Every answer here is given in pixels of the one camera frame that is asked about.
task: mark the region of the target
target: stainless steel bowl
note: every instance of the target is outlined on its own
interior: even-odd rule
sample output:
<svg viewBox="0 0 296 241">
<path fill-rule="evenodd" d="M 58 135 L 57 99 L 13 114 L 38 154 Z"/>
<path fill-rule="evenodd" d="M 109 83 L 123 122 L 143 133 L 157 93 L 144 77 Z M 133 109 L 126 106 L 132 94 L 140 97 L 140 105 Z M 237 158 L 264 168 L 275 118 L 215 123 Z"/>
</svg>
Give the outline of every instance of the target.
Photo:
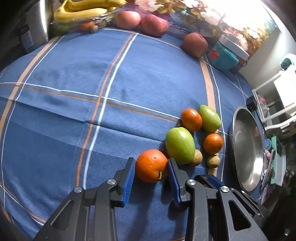
<svg viewBox="0 0 296 241">
<path fill-rule="evenodd" d="M 230 153 L 239 184 L 251 192 L 258 185 L 263 167 L 263 146 L 257 123 L 248 109 L 239 106 L 234 113 L 230 128 Z"/>
</svg>

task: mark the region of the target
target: white wall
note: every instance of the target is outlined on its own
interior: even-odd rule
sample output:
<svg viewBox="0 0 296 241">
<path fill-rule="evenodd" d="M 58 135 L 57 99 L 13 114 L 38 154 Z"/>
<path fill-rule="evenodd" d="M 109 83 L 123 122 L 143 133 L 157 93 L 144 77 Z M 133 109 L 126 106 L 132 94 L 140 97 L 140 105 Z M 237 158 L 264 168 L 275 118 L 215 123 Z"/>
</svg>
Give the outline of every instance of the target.
<svg viewBox="0 0 296 241">
<path fill-rule="evenodd" d="M 271 33 L 262 47 L 252 56 L 248 65 L 240 70 L 240 73 L 252 88 L 258 87 L 278 73 L 281 70 L 280 61 L 286 54 L 296 54 L 296 43 L 285 25 L 268 7 L 266 7 L 266 10 L 278 28 Z M 258 92 L 264 96 L 267 102 L 278 99 L 273 83 Z"/>
</svg>

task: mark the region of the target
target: metal bolt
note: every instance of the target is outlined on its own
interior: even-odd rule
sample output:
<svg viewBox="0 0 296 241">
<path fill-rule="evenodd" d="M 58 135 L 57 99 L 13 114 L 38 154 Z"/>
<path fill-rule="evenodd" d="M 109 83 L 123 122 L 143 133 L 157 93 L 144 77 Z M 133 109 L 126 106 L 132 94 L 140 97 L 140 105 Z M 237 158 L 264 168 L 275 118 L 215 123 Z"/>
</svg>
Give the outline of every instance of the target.
<svg viewBox="0 0 296 241">
<path fill-rule="evenodd" d="M 115 180 L 115 179 L 109 179 L 109 180 L 107 181 L 107 183 L 108 183 L 109 185 L 114 185 L 114 184 L 116 183 L 116 180 Z"/>
<path fill-rule="evenodd" d="M 189 179 L 189 180 L 187 180 L 187 184 L 193 186 L 196 184 L 196 180 Z"/>
<path fill-rule="evenodd" d="M 220 188 L 220 190 L 222 191 L 222 192 L 229 192 L 229 188 L 228 187 L 226 187 L 226 186 L 222 186 L 221 188 Z"/>
<path fill-rule="evenodd" d="M 76 192 L 76 193 L 80 193 L 80 192 L 82 192 L 82 190 L 83 190 L 82 187 L 75 187 L 74 188 L 74 192 Z"/>
<path fill-rule="evenodd" d="M 285 229 L 285 236 L 288 236 L 289 235 L 289 233 L 290 233 L 290 229 Z"/>
</svg>

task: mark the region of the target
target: green apple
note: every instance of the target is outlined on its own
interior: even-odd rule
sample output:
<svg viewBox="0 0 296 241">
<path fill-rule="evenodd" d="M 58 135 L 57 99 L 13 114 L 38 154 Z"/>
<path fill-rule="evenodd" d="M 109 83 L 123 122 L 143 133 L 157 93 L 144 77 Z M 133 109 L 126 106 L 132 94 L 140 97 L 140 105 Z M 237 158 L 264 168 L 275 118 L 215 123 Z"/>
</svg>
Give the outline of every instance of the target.
<svg viewBox="0 0 296 241">
<path fill-rule="evenodd" d="M 213 133 L 221 127 L 221 120 L 219 115 L 210 107 L 200 105 L 198 113 L 202 117 L 202 128 L 206 131 Z"/>
<path fill-rule="evenodd" d="M 192 135 L 183 127 L 172 128 L 165 137 L 165 147 L 170 157 L 179 164 L 192 162 L 195 144 Z"/>
</svg>

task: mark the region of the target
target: floral wallpaper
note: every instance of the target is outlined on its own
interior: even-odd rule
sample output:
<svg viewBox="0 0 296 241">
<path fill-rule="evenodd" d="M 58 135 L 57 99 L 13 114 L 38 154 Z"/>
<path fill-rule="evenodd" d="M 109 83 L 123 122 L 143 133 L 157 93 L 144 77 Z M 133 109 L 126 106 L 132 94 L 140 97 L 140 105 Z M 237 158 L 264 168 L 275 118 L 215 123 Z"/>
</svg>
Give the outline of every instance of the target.
<svg viewBox="0 0 296 241">
<path fill-rule="evenodd" d="M 218 23 L 226 13 L 221 28 L 237 36 L 250 57 L 276 28 L 259 0 L 129 0 L 122 8 L 166 19 L 169 34 L 181 39 L 189 32 L 198 32 L 210 46 L 221 36 Z"/>
</svg>

